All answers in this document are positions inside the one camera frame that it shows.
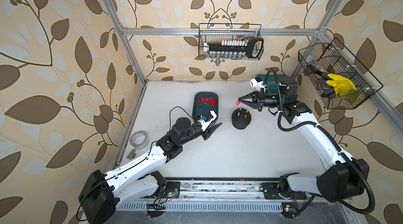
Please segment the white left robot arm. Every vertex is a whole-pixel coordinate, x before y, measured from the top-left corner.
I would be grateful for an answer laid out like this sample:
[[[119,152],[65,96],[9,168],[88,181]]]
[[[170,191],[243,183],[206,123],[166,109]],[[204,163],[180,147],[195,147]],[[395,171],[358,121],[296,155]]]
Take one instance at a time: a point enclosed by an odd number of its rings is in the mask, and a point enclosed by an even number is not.
[[[156,169],[183,151],[183,145],[209,139],[221,124],[181,117],[149,151],[114,170],[91,173],[78,197],[78,211],[90,224],[103,224],[122,205],[145,196],[162,195],[165,178]]]

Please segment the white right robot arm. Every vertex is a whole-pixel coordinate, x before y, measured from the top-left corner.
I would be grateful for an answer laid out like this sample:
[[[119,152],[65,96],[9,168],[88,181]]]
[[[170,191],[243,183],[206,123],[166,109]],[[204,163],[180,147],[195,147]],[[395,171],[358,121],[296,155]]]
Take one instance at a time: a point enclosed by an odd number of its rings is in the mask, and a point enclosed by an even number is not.
[[[300,175],[288,173],[279,179],[277,193],[283,199],[292,199],[297,193],[339,202],[360,214],[370,214],[375,209],[375,196],[367,177],[369,165],[363,159],[355,159],[340,146],[331,134],[321,126],[311,109],[297,99],[298,85],[293,78],[278,78],[274,75],[275,92],[269,89],[268,77],[251,79],[255,91],[238,99],[239,103],[258,111],[277,108],[273,115],[278,117],[281,131],[298,130],[318,154],[325,169],[322,175]]]

